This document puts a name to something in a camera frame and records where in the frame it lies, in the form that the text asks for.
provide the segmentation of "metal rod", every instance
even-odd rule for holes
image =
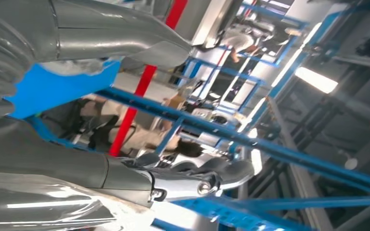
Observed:
[[[370,67],[370,57],[364,57],[364,56],[358,56],[358,55],[341,55],[341,56],[334,56],[333,59],[342,61],[342,62]]]
[[[287,125],[284,122],[284,119],[278,109],[276,102],[273,98],[267,98],[267,101],[269,103],[269,110],[273,112],[274,117],[280,125],[280,133],[284,138],[286,147],[297,150],[297,146],[287,129]],[[291,165],[290,168],[291,172],[293,173],[299,195],[302,198],[319,197],[316,187],[310,177],[310,174],[308,174],[305,169],[298,166]],[[331,221],[323,208],[307,208],[305,209],[305,213],[311,227],[323,231],[333,230]]]

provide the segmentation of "person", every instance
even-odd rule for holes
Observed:
[[[100,103],[102,105],[100,109],[100,114],[102,116],[118,116],[117,122],[108,132],[107,142],[111,143],[116,138],[119,126],[127,113],[128,106],[115,102],[113,100],[107,100],[95,94],[90,94],[83,97],[84,99],[91,100],[88,102],[81,110],[81,116],[95,116],[98,114],[98,107],[96,104]],[[123,144],[123,150],[128,152],[128,150],[136,149],[148,149],[155,150],[157,146],[162,142],[165,135],[171,129],[172,124],[169,121],[162,121],[162,129],[158,130],[148,130],[142,126],[132,124]],[[175,134],[174,137],[168,142],[163,155],[171,155],[176,153],[181,153],[188,157],[199,157],[204,149],[197,143],[191,141],[184,141],[179,135]]]
[[[239,52],[245,50],[245,52],[254,55],[260,49],[259,46],[255,45],[255,40],[251,35],[242,33],[240,28],[237,27],[227,30],[218,42],[218,45],[231,47],[230,57],[235,63],[239,62]],[[218,46],[213,48],[204,48],[202,46],[195,47],[200,52],[208,52]]]

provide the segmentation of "blue metal bar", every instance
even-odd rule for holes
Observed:
[[[197,62],[194,66],[194,69],[192,70],[191,74],[189,75],[189,78],[195,78],[195,76],[197,75],[200,67],[202,66],[202,63],[201,62]]]
[[[182,117],[184,120],[184,127],[202,130],[214,136],[240,143],[241,145],[249,148],[257,148],[265,151],[275,159],[300,165],[308,168],[310,171],[314,171],[329,177],[335,176],[336,179],[344,182],[352,182],[353,185],[362,189],[368,189],[370,191],[370,176],[358,173],[356,171],[343,169],[326,161],[322,161],[315,157],[296,152],[288,148],[277,146],[265,140],[250,139],[248,136],[237,133],[236,131],[233,131],[225,126],[210,123],[209,121],[197,118],[186,112],[160,105],[152,100],[144,99],[119,89],[108,88],[106,90],[97,92],[97,94],[124,104],[128,104],[146,113],[151,113],[167,120],[176,121]]]
[[[290,39],[290,41],[286,44],[286,47],[284,48],[283,52],[280,54],[279,58],[276,60],[276,65],[278,66],[280,62],[286,57],[287,53],[290,51],[290,48],[293,46],[293,44],[296,42],[297,36],[294,36]]]
[[[152,226],[167,231],[188,231],[187,229],[172,225],[160,219],[155,219],[154,222],[152,222]]]
[[[185,67],[185,70],[183,71],[182,75],[185,76],[185,72],[187,70],[187,68],[189,67],[189,64],[191,63],[191,61],[188,61],[187,64],[186,64],[186,67]],[[202,66],[202,63],[201,62],[196,62],[195,63],[195,66],[194,66],[194,69],[192,69],[192,72],[191,74],[189,75],[189,78],[192,79],[192,78],[195,78],[195,76],[197,75],[198,71],[200,70],[200,67]],[[182,84],[184,84],[186,82],[185,79],[181,79],[179,80],[179,86],[181,86]]]
[[[165,135],[164,139],[162,139],[162,142],[158,145],[158,147],[155,150],[155,153],[160,155],[165,151],[165,148],[167,147],[168,142],[172,139],[172,137],[176,134],[178,129],[181,127],[182,122],[184,119],[181,117],[175,123],[172,125],[172,128],[168,133]]]
[[[369,206],[370,196],[362,197],[325,197],[325,198],[289,198],[241,200],[237,203],[254,210],[272,211],[303,208],[338,208]]]
[[[235,71],[235,70],[227,68],[227,67],[217,66],[215,64],[206,62],[202,59],[197,59],[197,58],[192,58],[192,57],[190,59],[192,59],[194,61],[200,61],[200,62],[202,62],[203,65],[208,66],[208,67],[220,68],[221,71],[223,71],[225,73],[228,73],[230,75],[239,76],[243,79],[248,79],[248,80],[254,81],[256,83],[264,84],[264,81],[262,79],[258,78],[258,77],[249,76],[249,75],[246,75],[246,74],[243,74],[243,73],[239,73],[238,71]]]
[[[243,101],[242,105],[239,107],[238,112],[242,112],[246,108],[252,97],[256,94],[257,90],[260,88],[258,84],[254,85],[249,94],[246,96],[246,99]]]
[[[222,197],[208,197],[197,200],[176,201],[173,203],[194,210],[203,216],[216,218],[221,224],[245,230],[312,230],[309,227],[267,214],[263,211],[247,210],[245,206]]]
[[[327,16],[323,23],[321,24],[318,31],[314,34],[314,36],[310,39],[308,44],[314,44],[315,42],[319,41],[321,37],[325,34],[325,32],[329,29],[331,24],[335,21],[335,19],[339,16],[339,13],[334,13],[329,16]],[[291,79],[291,77],[294,74],[294,71],[297,69],[297,67],[305,60],[307,57],[306,53],[300,54],[297,59],[294,61],[294,63],[291,65],[289,70],[284,74],[284,76],[281,78],[280,82],[271,89],[269,92],[269,96],[272,98],[277,97],[277,95],[281,92],[283,87],[286,85],[286,83]],[[250,130],[259,120],[259,118],[263,115],[263,113],[266,111],[267,104],[264,103],[259,110],[256,112],[254,117],[252,118],[250,124],[246,126],[246,130]]]

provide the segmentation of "blue metal frame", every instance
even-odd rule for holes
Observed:
[[[233,131],[225,126],[210,123],[209,121],[205,121],[201,118],[192,116],[187,112],[178,111],[173,108],[160,105],[155,101],[132,95],[120,89],[108,88],[106,90],[97,92],[97,94],[108,99],[130,105],[146,113],[162,117],[163,119],[177,121],[181,118],[183,119],[182,126],[184,127],[195,130],[202,130],[211,135],[229,141],[237,142],[240,145],[246,146],[248,148],[256,148],[265,151],[267,154],[275,159],[303,166],[310,171],[320,173],[328,177],[334,176],[340,181],[350,183],[355,187],[359,187],[370,192],[370,176],[364,175],[362,173],[343,169],[339,166],[333,165],[326,161],[322,161],[318,158],[275,145],[266,140],[251,139],[247,135],[237,133],[236,131]]]
[[[247,137],[245,134],[237,133],[232,129],[229,129],[225,126],[221,126],[218,124],[210,123],[203,119],[191,116],[190,114],[182,111],[177,111],[172,108],[160,105],[157,102],[144,99],[135,95],[132,95],[128,92],[124,92],[119,89],[109,88],[106,90],[102,90],[97,92],[97,94],[116,100],[118,102],[129,104],[132,107],[135,107],[139,110],[142,110],[146,113],[151,113],[156,116],[160,116],[163,119],[177,121],[178,119],[182,120],[182,126],[191,128],[194,130],[201,130],[212,134],[214,136],[218,136],[222,139],[230,140],[240,145],[249,147],[249,148],[256,148],[266,152],[271,157],[288,163],[293,163],[302,167],[307,168],[309,171],[313,171],[319,173],[321,175],[330,177],[335,180],[339,180],[345,182],[351,186],[358,187],[360,189],[366,190],[370,192],[370,176],[367,176],[362,173],[358,173],[356,171],[350,171],[347,169],[343,169],[339,166],[333,165],[331,163],[319,160],[312,156],[290,150],[285,147],[281,147],[275,145],[271,142],[261,140],[261,139],[251,139]],[[179,122],[176,123],[174,129],[176,130]],[[182,206],[186,206],[187,208],[195,209],[198,212],[202,213],[205,216],[215,217],[219,216],[219,220],[223,224],[232,224],[235,227],[245,228],[247,224],[243,223],[242,221],[236,222],[235,219],[243,218],[243,219],[252,219],[253,224],[257,227],[257,223],[254,223],[255,219],[260,218],[260,220],[264,220],[268,222],[266,225],[271,226],[277,224],[278,228],[288,227],[291,230],[301,230],[297,228],[297,226],[293,224],[286,224],[279,220],[279,218],[273,217],[268,215],[262,211],[258,210],[248,210],[244,205],[238,204],[236,201],[231,201],[227,198],[209,198],[205,199],[204,202],[195,202],[195,201],[186,201],[186,202],[178,202]],[[340,206],[352,206],[352,205],[370,205],[370,197],[356,197],[356,198],[332,198],[332,199],[289,199],[285,201],[261,201],[257,203],[261,204],[262,207],[280,209],[280,208],[292,208],[298,206],[327,206],[331,207],[335,205]],[[219,211],[226,211],[227,216],[224,214],[220,214]]]
[[[317,41],[319,41],[322,38],[322,36],[327,32],[327,30],[330,28],[330,26],[332,25],[332,23],[338,17],[349,15],[349,14],[356,13],[356,12],[359,12],[359,11],[368,10],[368,9],[370,9],[370,2],[365,3],[365,4],[362,4],[362,5],[359,5],[359,6],[354,7],[354,8],[350,8],[350,9],[347,9],[347,10],[344,10],[344,11],[340,11],[340,12],[336,12],[336,13],[332,13],[332,14],[328,15],[324,19],[324,21],[322,22],[322,24],[321,24],[320,28],[318,29],[318,31],[310,39],[310,41],[308,42],[308,44],[309,45],[312,45],[312,44],[316,43]],[[301,53],[297,57],[297,59],[291,65],[291,67],[289,68],[289,70],[281,78],[280,82],[270,91],[269,97],[272,97],[272,98],[277,97],[277,95],[281,92],[281,90],[283,89],[283,87],[285,86],[285,84],[293,76],[295,69],[307,58],[307,56],[308,55],[306,53]],[[261,116],[265,113],[266,109],[267,109],[267,104],[264,103],[260,107],[260,109],[257,111],[257,113],[255,114],[255,116],[253,117],[253,119],[250,122],[250,124],[248,126],[246,126],[246,129],[245,130],[250,130],[257,123],[257,121],[261,118]]]
[[[268,14],[270,16],[274,16],[280,20],[282,19],[286,19],[286,20],[289,20],[289,21],[292,21],[293,23],[297,24],[299,26],[300,29],[304,29],[308,23],[306,22],[302,22],[298,19],[295,19],[295,18],[291,18],[291,17],[288,17],[288,16],[284,16],[284,15],[280,15],[280,14],[277,14],[277,13],[274,13],[268,9],[265,9],[265,8],[261,8],[261,7],[255,7],[255,6],[251,6],[251,5],[248,5],[248,4],[242,4],[241,5],[242,8],[244,9],[252,9],[252,10],[255,10],[255,11],[259,11],[261,13],[265,13],[265,14]],[[287,52],[289,51],[289,49],[292,47],[293,43],[296,41],[297,37],[293,37],[292,39],[290,39],[290,41],[288,42],[288,44],[286,45],[284,51],[278,56],[278,58],[274,61],[274,62],[270,62],[270,61],[267,61],[267,60],[262,60],[262,59],[259,59],[255,56],[251,56],[250,54],[246,54],[246,53],[240,53],[239,55],[243,56],[243,57],[247,57],[249,59],[252,59],[252,60],[257,60],[259,62],[263,62],[267,65],[270,65],[270,66],[275,66],[277,67],[280,62],[284,59],[284,57],[286,56]],[[224,49],[224,50],[230,50],[228,47],[226,46],[220,46],[219,48],[221,49]],[[243,73],[239,73],[238,71],[236,70],[233,70],[233,69],[230,69],[230,68],[225,68],[223,66],[219,66],[219,64],[212,64],[212,63],[209,63],[207,61],[204,61],[202,59],[198,59],[198,58],[189,58],[188,59],[188,65],[190,62],[196,62],[195,64],[195,67],[194,69],[192,70],[192,73],[191,73],[191,76],[195,76],[197,74],[197,72],[199,71],[201,65],[204,65],[204,66],[208,66],[208,67],[211,67],[212,68],[212,71],[210,72],[207,80],[205,81],[205,83],[203,84],[199,94],[198,94],[198,98],[201,97],[202,93],[204,92],[204,90],[206,89],[207,85],[212,81],[213,79],[213,75],[214,73],[217,71],[217,70],[220,70],[222,72],[225,72],[227,74],[230,74],[230,75],[234,75],[234,76],[238,76],[238,77],[241,77],[241,78],[244,78],[244,79],[248,79],[248,80],[251,80],[253,82],[256,82],[257,84],[256,85],[263,85],[265,84],[265,82],[260,79],[260,78],[257,78],[257,77],[252,77],[250,75],[246,75],[246,74],[243,74]],[[249,94],[247,99],[243,102],[242,106],[239,107],[238,111],[240,112],[241,110],[243,110],[243,108],[247,105],[247,103],[249,102],[249,100],[251,99],[251,97],[253,97],[255,91],[253,92],[253,94]]]

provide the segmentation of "ceiling light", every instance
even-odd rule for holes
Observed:
[[[299,67],[296,70],[295,75],[326,94],[332,92],[338,85],[336,81],[305,67]]]
[[[283,76],[286,74],[286,72],[290,69],[291,65],[293,65],[294,61],[296,61],[297,57],[300,55],[300,53],[303,51],[304,46],[310,41],[310,39],[316,34],[318,29],[320,28],[321,23],[317,23],[314,28],[310,31],[310,33],[307,35],[305,40],[303,41],[303,44],[301,45],[300,49],[298,49],[293,56],[290,58],[290,60],[287,62],[287,64],[284,66],[284,68],[281,70],[280,74],[277,76],[275,81],[272,83],[272,87],[275,87],[283,78]]]

